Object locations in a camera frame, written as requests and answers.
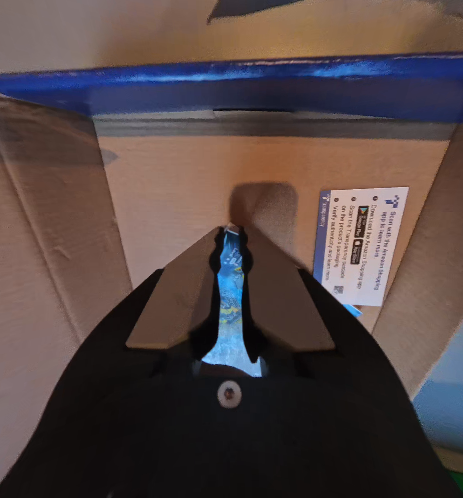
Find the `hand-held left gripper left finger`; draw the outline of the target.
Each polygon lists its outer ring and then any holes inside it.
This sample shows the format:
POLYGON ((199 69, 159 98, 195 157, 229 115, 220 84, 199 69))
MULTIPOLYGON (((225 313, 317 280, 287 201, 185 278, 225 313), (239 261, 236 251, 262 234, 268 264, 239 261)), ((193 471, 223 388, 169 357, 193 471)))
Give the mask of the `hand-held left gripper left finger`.
POLYGON ((213 228, 168 263, 125 345, 168 352, 182 347, 201 360, 214 347, 220 318, 222 227, 213 228))

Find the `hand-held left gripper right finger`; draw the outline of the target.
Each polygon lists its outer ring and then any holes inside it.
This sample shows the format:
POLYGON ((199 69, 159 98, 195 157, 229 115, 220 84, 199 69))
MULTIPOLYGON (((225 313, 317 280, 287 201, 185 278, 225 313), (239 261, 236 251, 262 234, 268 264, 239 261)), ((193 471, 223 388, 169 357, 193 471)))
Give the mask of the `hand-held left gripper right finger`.
POLYGON ((240 251, 243 340, 251 361, 266 358, 271 347, 294 354, 335 351, 297 262, 253 226, 240 227, 240 251))

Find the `blue robot picture booklet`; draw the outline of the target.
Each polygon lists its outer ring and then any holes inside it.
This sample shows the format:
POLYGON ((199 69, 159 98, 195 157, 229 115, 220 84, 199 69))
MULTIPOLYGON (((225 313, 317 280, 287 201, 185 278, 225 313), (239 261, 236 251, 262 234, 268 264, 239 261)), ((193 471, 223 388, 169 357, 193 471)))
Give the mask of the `blue robot picture booklet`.
POLYGON ((218 272, 220 316, 216 344, 203 357, 203 362, 225 365, 261 377, 260 361, 253 363, 246 351, 242 333, 242 287, 244 274, 240 251, 240 232, 235 225, 224 231, 223 249, 218 272))

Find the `blue cardboard kit box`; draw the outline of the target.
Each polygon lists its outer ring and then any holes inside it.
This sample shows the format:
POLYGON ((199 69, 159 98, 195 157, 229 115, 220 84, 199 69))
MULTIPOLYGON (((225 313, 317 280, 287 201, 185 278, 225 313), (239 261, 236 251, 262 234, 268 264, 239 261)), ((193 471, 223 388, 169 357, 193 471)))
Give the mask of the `blue cardboard kit box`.
POLYGON ((463 53, 0 74, 0 497, 463 497, 463 53))

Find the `white label sticker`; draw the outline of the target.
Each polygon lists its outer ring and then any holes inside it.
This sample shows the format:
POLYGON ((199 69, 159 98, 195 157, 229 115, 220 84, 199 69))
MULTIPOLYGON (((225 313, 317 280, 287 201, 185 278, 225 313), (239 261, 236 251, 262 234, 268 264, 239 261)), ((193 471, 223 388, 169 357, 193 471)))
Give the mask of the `white label sticker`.
POLYGON ((409 187, 322 190, 313 277, 349 313, 380 307, 409 187))

